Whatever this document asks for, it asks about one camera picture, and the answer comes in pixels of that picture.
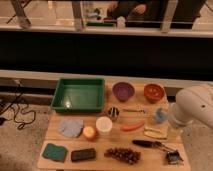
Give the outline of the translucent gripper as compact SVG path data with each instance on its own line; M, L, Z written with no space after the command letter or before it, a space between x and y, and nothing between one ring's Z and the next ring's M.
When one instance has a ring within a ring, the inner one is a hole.
M167 140L169 142L174 142L177 143L180 141L182 134L182 129L174 127L171 123L168 124L168 129L167 129Z

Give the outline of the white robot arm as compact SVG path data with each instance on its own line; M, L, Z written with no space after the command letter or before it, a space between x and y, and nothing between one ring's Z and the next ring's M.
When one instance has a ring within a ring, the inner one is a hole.
M167 140L176 141L184 127L196 119L213 129L213 84L181 89L168 108Z

